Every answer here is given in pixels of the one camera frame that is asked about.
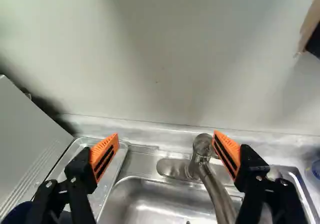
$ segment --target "orange gripper pad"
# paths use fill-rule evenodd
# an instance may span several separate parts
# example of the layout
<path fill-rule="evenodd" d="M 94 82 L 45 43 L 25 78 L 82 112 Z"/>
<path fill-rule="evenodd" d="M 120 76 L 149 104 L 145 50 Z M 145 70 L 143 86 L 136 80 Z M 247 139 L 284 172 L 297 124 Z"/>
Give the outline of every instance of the orange gripper pad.
<path fill-rule="evenodd" d="M 230 176 L 235 180 L 240 168 L 240 145 L 217 130 L 213 135 L 213 148 Z"/>
<path fill-rule="evenodd" d="M 119 149 L 118 134 L 115 133 L 97 143 L 90 150 L 90 164 L 98 183 Z"/>

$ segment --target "faucet spout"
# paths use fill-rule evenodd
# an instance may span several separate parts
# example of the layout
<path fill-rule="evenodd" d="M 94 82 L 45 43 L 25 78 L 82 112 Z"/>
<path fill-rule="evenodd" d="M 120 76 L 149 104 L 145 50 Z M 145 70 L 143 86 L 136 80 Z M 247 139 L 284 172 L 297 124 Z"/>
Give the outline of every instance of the faucet spout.
<path fill-rule="evenodd" d="M 186 175 L 193 179 L 201 179 L 205 185 L 216 211 L 217 222 L 234 224 L 237 217 L 232 200 L 208 164 L 214 154 L 212 136 L 198 135 L 193 142 L 192 158 L 186 169 Z"/>

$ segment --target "blue object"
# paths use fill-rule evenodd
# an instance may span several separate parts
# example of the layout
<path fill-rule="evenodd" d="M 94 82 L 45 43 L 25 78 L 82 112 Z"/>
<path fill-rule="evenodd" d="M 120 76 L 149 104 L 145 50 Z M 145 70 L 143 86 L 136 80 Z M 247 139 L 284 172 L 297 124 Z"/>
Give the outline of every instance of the blue object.
<path fill-rule="evenodd" d="M 26 221 L 26 215 L 28 214 L 31 206 L 32 201 L 26 201 L 17 205 L 8 213 L 1 224 L 23 224 Z"/>

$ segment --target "faucet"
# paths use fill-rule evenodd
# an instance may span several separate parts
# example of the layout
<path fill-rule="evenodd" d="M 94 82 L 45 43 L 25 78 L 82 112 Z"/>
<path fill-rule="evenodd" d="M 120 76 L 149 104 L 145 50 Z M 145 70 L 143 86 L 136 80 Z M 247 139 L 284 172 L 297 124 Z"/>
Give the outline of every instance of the faucet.
<path fill-rule="evenodd" d="M 156 168 L 163 176 L 188 181 L 201 180 L 213 203 L 218 224 L 234 224 L 237 217 L 232 200 L 210 169 L 209 161 L 216 155 L 212 140 L 209 134 L 200 134 L 193 142 L 191 160 L 164 158 L 158 161 Z"/>
<path fill-rule="evenodd" d="M 185 169 L 186 175 L 193 179 L 200 178 L 205 185 L 215 208 L 219 224 L 234 224 L 236 210 L 232 200 L 216 174 L 210 170 L 209 161 L 215 154 L 212 147 L 212 136 L 198 135 L 193 142 L 191 161 Z"/>

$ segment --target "sink basin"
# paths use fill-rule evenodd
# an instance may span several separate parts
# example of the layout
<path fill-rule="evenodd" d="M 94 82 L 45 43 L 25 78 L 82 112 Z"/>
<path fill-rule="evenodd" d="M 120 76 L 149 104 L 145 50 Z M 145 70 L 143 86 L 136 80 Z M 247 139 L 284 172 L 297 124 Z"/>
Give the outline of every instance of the sink basin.
<path fill-rule="evenodd" d="M 235 197 L 236 209 L 241 198 Z M 210 197 L 203 185 L 169 184 L 127 177 L 112 189 L 99 223 L 217 223 Z"/>

